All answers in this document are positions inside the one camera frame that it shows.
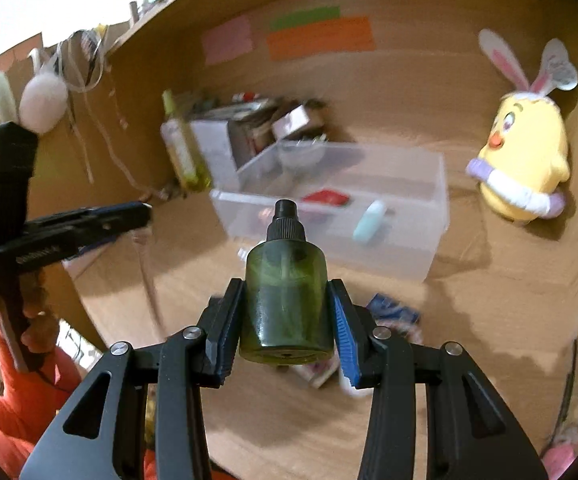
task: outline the green plastic bottle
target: green plastic bottle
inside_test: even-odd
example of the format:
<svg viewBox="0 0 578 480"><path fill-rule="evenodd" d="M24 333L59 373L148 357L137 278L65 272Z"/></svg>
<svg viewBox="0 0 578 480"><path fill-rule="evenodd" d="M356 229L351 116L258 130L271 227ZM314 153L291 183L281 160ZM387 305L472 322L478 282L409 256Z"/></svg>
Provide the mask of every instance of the green plastic bottle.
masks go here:
<svg viewBox="0 0 578 480"><path fill-rule="evenodd" d="M295 203L278 200L266 241L246 259L240 355L273 365L331 357L326 280L325 255L306 241Z"/></svg>

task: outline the red clothing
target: red clothing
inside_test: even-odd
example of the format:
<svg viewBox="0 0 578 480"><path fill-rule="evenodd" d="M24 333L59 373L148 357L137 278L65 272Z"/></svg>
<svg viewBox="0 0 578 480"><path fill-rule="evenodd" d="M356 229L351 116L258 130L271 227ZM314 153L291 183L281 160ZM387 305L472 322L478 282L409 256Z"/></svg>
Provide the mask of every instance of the red clothing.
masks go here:
<svg viewBox="0 0 578 480"><path fill-rule="evenodd" d="M38 374L18 373L1 337L0 366L5 386L0 397L0 467L9 478L17 479L56 410L62 408L80 384L80 375L71 358L60 348L46 357L42 367L46 377L60 389L47 384ZM234 480L216 471L212 476L213 480ZM156 458L150 450L144 457L144 478L156 480Z"/></svg>

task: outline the metal screw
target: metal screw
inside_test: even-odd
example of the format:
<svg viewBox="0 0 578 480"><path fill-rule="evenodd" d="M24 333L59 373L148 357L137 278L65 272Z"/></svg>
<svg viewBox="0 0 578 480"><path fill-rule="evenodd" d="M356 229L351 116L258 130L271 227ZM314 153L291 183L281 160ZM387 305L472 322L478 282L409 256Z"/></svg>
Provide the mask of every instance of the metal screw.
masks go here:
<svg viewBox="0 0 578 480"><path fill-rule="evenodd" d="M123 355L129 351L129 344L125 341L118 341L111 345L112 355Z"/></svg>
<svg viewBox="0 0 578 480"><path fill-rule="evenodd" d="M198 339L202 335L202 329L199 326L188 326L182 330L182 337L185 339Z"/></svg>
<svg viewBox="0 0 578 480"><path fill-rule="evenodd" d="M450 341L445 346L444 349L446 350L447 354L449 355L461 355L462 354L462 346L459 343Z"/></svg>
<svg viewBox="0 0 578 480"><path fill-rule="evenodd" d="M389 337L391 337L391 330L385 326L377 326L373 329L372 333L376 339L389 339Z"/></svg>

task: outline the bottle cap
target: bottle cap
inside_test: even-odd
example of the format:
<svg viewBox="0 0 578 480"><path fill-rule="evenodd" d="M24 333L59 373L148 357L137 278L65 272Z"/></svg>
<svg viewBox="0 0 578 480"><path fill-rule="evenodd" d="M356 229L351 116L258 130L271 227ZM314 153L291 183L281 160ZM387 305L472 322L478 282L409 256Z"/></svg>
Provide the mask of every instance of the bottle cap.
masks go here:
<svg viewBox="0 0 578 480"><path fill-rule="evenodd" d="M173 99L173 92L165 90L162 92L162 101L165 104L165 114L173 115L176 113L176 101Z"/></svg>
<svg viewBox="0 0 578 480"><path fill-rule="evenodd" d="M271 240L307 241L304 227L298 220L298 207L295 202L283 199L275 203L274 219L266 230L266 241Z"/></svg>

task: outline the person in red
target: person in red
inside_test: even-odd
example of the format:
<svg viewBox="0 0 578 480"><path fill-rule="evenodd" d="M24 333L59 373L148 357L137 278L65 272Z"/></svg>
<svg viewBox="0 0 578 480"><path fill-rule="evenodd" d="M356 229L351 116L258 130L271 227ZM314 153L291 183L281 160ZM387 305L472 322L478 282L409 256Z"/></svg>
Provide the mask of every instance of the person in red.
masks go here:
<svg viewBox="0 0 578 480"><path fill-rule="evenodd" d="M58 320L44 306L46 295L41 278L24 284L24 315L30 326L21 341L31 352L46 353L41 374L16 371L8 346L0 332L0 366L4 394L0 397L0 479L17 479L35 444L47 429L56 410L80 384L80 375L71 358L56 347ZM144 458L145 480L156 480L155 454ZM234 480L212 472L213 480Z"/></svg>

